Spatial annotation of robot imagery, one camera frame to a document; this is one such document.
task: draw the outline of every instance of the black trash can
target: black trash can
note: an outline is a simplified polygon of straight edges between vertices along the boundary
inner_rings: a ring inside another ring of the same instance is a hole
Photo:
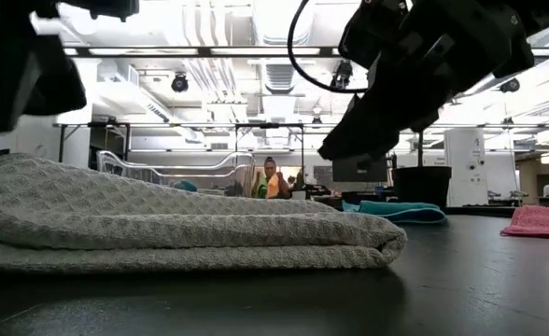
[[[446,207],[451,167],[406,167],[393,170],[393,184],[400,202],[431,203]]]

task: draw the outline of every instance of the pink towel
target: pink towel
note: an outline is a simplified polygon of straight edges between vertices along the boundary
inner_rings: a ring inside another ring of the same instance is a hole
[[[515,209],[511,225],[500,234],[549,238],[549,207],[527,205]]]

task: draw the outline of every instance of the ceiling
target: ceiling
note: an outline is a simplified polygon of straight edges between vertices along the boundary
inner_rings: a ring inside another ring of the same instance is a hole
[[[272,41],[279,36],[285,36],[290,15],[298,3],[298,0],[142,0],[140,13],[125,23],[102,17],[93,21],[87,11],[62,5],[60,11],[63,18],[60,22],[36,21],[36,24],[39,31],[59,33],[66,46],[165,47],[209,46],[213,43],[220,46],[255,46],[274,43]],[[311,4],[304,26],[309,38],[303,43],[308,46],[336,46],[359,0],[312,0]],[[533,47],[549,47],[549,30],[532,36],[528,41]],[[334,124],[343,116],[351,99],[351,95],[323,91],[297,76],[293,79],[295,86],[290,92],[291,97],[264,97],[271,94],[265,88],[265,82],[276,78],[266,74],[267,67],[263,62],[269,61],[238,58],[227,62],[166,58],[104,59],[99,66],[99,75],[112,71],[127,77],[132,72],[123,72],[122,69],[131,66],[135,70],[136,85],[132,86],[129,78],[121,83],[107,80],[110,74],[100,79],[102,82],[98,83],[94,98],[94,114],[112,115],[131,122],[158,122],[160,119],[148,112],[148,104],[153,103],[160,109],[164,108],[168,117],[176,121],[222,123],[272,120],[309,123],[318,114],[324,123]],[[331,81],[331,74],[338,62],[338,59],[302,58],[303,68],[308,74],[325,83]],[[206,89],[206,78],[191,73],[193,66],[202,68],[203,63],[205,69],[210,69],[210,76],[215,78],[213,84],[216,90]],[[366,70],[358,65],[353,68],[350,87],[365,87]],[[232,76],[219,76],[218,70],[222,69],[231,69]],[[185,92],[171,89],[177,72],[187,73],[189,89]],[[465,92],[466,96],[457,100],[458,105],[446,105],[438,123],[448,126],[429,129],[426,135],[428,146],[442,146],[443,131],[453,124],[498,124],[509,117],[516,124],[549,124],[549,61],[541,62],[516,77],[521,83],[518,92],[497,91],[496,88],[509,78],[489,76]],[[229,90],[231,85],[227,87],[226,80],[230,83],[234,81],[234,91]],[[409,92],[404,94],[404,98],[409,98]],[[211,104],[216,100],[227,104]],[[324,133],[324,130],[310,132]],[[165,130],[155,132],[164,134]],[[509,133],[501,129],[487,129],[485,132],[487,147],[500,148],[509,140],[520,147],[549,145],[549,131],[539,128],[514,129]],[[173,131],[173,135],[177,134],[181,132]],[[204,135],[206,138],[212,136],[211,133]],[[254,137],[248,142],[249,147],[254,146],[252,141],[259,147],[269,146],[269,137],[292,138],[288,133],[264,131],[255,131],[251,135]],[[323,136],[312,135],[311,140],[306,139],[306,145],[317,147]],[[411,138],[410,134],[403,135],[400,146],[409,147]],[[297,144],[292,144],[292,141],[286,144],[273,141],[270,144],[270,147],[277,146],[294,147]]]

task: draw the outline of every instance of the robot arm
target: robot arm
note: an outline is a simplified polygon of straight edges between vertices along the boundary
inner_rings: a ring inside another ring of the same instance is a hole
[[[67,0],[98,15],[121,18],[139,11],[138,0]],[[12,131],[21,114],[49,116],[86,105],[79,73],[57,35],[37,35],[30,14],[59,18],[58,1],[0,0],[0,132]]]
[[[492,73],[534,65],[527,37],[549,27],[549,0],[362,0],[339,52],[370,69],[370,87],[327,136],[324,159],[395,147],[399,132],[420,132],[438,110]]]

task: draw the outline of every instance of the black table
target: black table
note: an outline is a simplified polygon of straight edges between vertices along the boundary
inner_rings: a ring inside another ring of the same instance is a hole
[[[0,276],[0,335],[549,335],[549,240],[450,222],[385,270]]]

